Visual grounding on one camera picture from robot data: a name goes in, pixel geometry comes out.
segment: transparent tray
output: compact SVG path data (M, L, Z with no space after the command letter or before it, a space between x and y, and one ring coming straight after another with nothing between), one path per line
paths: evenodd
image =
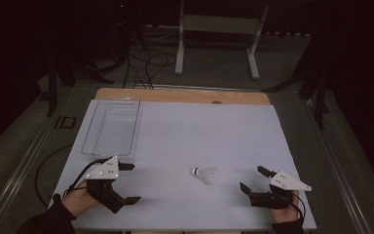
M137 97L106 97L97 102L82 153L94 157L131 154L139 109Z

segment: white shuttlecock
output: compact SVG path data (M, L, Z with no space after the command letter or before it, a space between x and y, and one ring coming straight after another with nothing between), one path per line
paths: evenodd
M218 169L216 167L194 168L191 170L191 174L199 177L206 185L212 186L217 179Z

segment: human hand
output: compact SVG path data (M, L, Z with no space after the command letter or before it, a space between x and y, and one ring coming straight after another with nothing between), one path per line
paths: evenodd
M293 196L292 203L297 207L297 204L299 203L299 191L293 191L293 194L295 196ZM298 211L290 205L285 209L270 209L270 213L272 214L274 223L296 221L299 215Z
M98 205L99 202L87 192L87 181L85 179L75 188L62 199L61 203L72 215L78 217Z

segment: white tabletop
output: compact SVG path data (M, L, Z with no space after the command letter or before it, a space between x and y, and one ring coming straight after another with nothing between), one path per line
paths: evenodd
M96 103L88 108L56 193L62 194L94 159L82 148ZM135 169L120 172L114 190L141 200L117 214L97 206L75 220L75 228L271 229L269 211L251 207L240 182L254 192L269 191L270 180L256 172L257 166L298 177L272 105L142 101L130 158ZM190 174L194 167L211 166L220 170L213 186ZM304 228L315 229L309 202L303 192L300 197L307 208Z

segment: gray floor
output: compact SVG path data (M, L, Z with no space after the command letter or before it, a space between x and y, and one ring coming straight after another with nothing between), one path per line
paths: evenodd
M168 29L152 31L170 32ZM154 41L159 37L148 34L146 40ZM164 67L152 81L155 89L259 92L290 77L308 42L309 38L297 36L263 36L256 52L261 77L254 81L246 61L245 40L198 43L189 39L183 75L175 75L174 65L171 65ZM169 36L148 45L149 49L175 55L177 41L176 37ZM149 59L158 53L139 51L139 48L135 43L131 54ZM164 56L151 60L160 64L165 61ZM131 69L126 87L132 87L136 80L137 88L142 88L140 79L146 84L145 61L131 57L131 64L134 69ZM150 65L148 69L154 74L160 67ZM125 74L125 66L107 74L106 78L116 81L109 87L122 87ZM280 117L299 174L314 188L307 193L318 225L313 233L374 233L374 174L366 157L332 93L326 93L329 113L324 115L325 129L320 130L312 117L312 102L297 96L300 85L269 94L269 98ZM74 88L59 87L59 107L53 118L46 117L48 104L37 99L0 137L0 195L4 194L0 197L0 233L13 233L28 217L45 210L34 191L36 171L47 156L73 143L88 103L100 87L105 85L85 77ZM75 117L77 125L73 129L54 129L57 116ZM69 148L56 153L38 175L38 189L45 199L51 197L68 153ZM13 178L29 165L25 177Z

